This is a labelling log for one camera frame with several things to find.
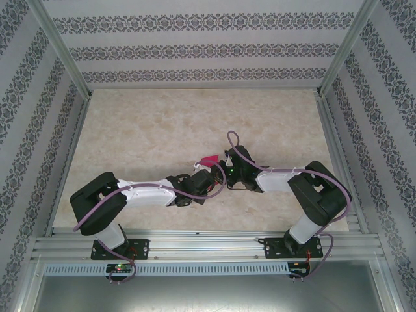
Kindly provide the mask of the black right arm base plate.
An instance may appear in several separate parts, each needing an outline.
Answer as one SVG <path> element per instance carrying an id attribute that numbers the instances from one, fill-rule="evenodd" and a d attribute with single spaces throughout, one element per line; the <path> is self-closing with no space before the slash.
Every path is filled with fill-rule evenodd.
<path id="1" fill-rule="evenodd" d="M 267 259 L 301 259 L 310 257 L 320 259 L 323 257 L 321 241 L 312 237 L 305 244 L 298 244 L 295 240 L 285 238 L 259 239 L 264 246 Z"/>

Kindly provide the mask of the aluminium frame post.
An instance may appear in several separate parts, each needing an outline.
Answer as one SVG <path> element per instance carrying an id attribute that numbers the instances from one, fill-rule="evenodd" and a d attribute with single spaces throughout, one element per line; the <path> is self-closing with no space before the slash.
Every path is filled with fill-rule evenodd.
<path id="1" fill-rule="evenodd" d="M 75 63 L 69 48 L 65 44 L 62 36 L 55 25 L 52 17 L 49 15 L 42 0 L 26 0 L 30 10 L 33 12 L 35 18 L 45 32 L 48 40 L 52 44 L 56 54 L 62 61 L 64 67 L 68 71 L 72 81 L 76 85 L 78 91 L 81 93 L 83 99 L 89 100 L 91 97 L 91 90 L 89 89 L 81 71 Z"/>
<path id="2" fill-rule="evenodd" d="M 371 14 L 374 12 L 377 4 L 380 0 L 363 0 L 363 3 L 360 9 L 357 12 L 352 24 L 344 37 L 339 49 L 337 50 L 334 59 L 332 60 L 328 70 L 326 71 L 322 82 L 319 87 L 314 91 L 314 96 L 316 98 L 321 98 L 328 93 L 330 86 L 335 80 L 337 74 L 341 70 L 344 61 L 346 60 L 348 54 L 352 50 L 355 42 L 357 41 L 360 32 L 366 25 Z"/>

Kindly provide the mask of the grey metal sheet panel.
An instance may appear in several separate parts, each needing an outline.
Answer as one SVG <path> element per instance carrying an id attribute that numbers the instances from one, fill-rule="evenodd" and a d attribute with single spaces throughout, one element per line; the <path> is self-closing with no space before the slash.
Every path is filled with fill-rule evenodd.
<path id="1" fill-rule="evenodd" d="M 352 285 L 293 282 L 283 276 L 102 277 L 42 282 L 34 312 L 384 312 L 366 279 Z"/>

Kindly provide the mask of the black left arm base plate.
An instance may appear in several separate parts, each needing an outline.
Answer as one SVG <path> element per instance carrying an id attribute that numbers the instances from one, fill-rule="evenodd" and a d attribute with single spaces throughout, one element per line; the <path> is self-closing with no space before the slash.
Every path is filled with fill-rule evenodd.
<path id="1" fill-rule="evenodd" d="M 104 249 L 104 247 L 95 240 L 92 245 L 90 258 L 92 260 L 116 260 L 116 259 L 134 259 L 147 260 L 150 250 L 150 242 L 147 239 L 129 239 L 119 247 L 115 248 L 113 253 Z"/>

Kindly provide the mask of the aluminium mounting rail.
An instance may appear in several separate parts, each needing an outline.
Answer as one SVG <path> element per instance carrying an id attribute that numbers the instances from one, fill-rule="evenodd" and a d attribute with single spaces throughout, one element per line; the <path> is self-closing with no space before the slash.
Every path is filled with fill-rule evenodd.
<path id="1" fill-rule="evenodd" d="M 129 239 L 148 239 L 150 262 L 243 262 L 264 261 L 265 252 L 258 240 L 282 237 L 276 231 L 125 231 Z M 31 261 L 43 263 L 87 263 L 93 239 L 68 228 L 54 230 L 50 237 L 35 239 Z M 335 232 L 332 238 L 321 237 L 322 249 L 330 261 L 374 260 L 385 258 L 377 234 L 358 231 Z"/>

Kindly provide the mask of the aluminium side rail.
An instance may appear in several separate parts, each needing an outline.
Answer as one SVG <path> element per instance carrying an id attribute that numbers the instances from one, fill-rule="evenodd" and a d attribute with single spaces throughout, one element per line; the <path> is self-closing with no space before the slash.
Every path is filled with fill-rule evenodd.
<path id="1" fill-rule="evenodd" d="M 66 152 L 64 166 L 62 167 L 60 179 L 58 181 L 57 189 L 53 198 L 53 205 L 51 206 L 51 211 L 45 224 L 43 237 L 50 237 L 53 233 L 53 222 L 56 217 L 57 211 L 59 209 L 59 203 L 62 197 L 62 193 L 64 191 L 66 180 L 68 178 L 70 167 L 72 165 L 71 163 L 75 154 L 75 150 L 76 150 L 79 138 L 81 136 L 81 131 L 85 122 L 88 108 L 90 106 L 91 97 L 92 96 L 84 100 L 81 110 L 79 111 L 77 122 L 75 124 L 75 128 L 71 136 L 71 140 L 69 141 L 69 147 Z"/>
<path id="2" fill-rule="evenodd" d="M 324 131 L 324 136 L 328 145 L 328 151 L 333 165 L 334 175 L 344 186 L 347 187 L 352 196 L 351 208 L 347 216 L 355 216 L 357 219 L 357 225 L 348 221 L 348 228 L 350 231 L 359 231 L 362 234 L 369 234 L 370 231 L 363 215 L 360 200 L 357 195 L 352 176 L 350 175 L 350 170 L 346 161 L 343 146 L 339 139 L 338 132 L 336 130 L 336 126 L 334 124 L 328 104 L 326 103 L 326 100 L 322 99 L 319 95 L 315 95 L 315 100 Z"/>

